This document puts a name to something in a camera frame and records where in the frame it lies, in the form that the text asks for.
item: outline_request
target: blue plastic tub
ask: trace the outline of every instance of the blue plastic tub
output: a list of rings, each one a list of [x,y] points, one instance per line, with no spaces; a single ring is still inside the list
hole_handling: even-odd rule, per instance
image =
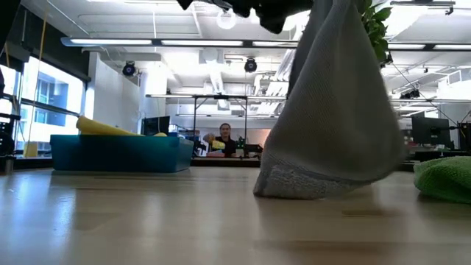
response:
[[[54,169],[178,172],[190,167],[193,142],[175,137],[51,135]]]

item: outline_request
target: wooden table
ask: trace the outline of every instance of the wooden table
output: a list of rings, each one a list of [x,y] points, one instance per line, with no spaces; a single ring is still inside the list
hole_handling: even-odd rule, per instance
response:
[[[0,264],[471,264],[471,207],[412,174],[317,201],[256,199],[257,175],[0,177]]]

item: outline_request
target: security camera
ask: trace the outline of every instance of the security camera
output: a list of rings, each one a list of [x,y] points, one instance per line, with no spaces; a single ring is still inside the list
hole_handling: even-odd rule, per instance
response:
[[[244,69],[247,73],[253,73],[257,71],[257,63],[254,58],[248,58],[245,62]]]
[[[135,70],[135,62],[129,61],[126,62],[126,65],[123,68],[123,75],[126,77],[134,77],[136,70]]]

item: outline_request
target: green cloth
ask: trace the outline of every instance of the green cloth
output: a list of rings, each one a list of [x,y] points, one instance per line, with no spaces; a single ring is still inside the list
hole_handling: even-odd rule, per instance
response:
[[[430,160],[414,171],[414,185],[424,195],[471,204],[471,157]]]

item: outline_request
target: gray towel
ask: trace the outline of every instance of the gray towel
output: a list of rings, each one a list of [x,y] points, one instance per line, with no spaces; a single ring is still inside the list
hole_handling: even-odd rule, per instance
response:
[[[353,0],[316,0],[293,90],[265,143],[254,194],[317,199],[386,177],[403,140]]]

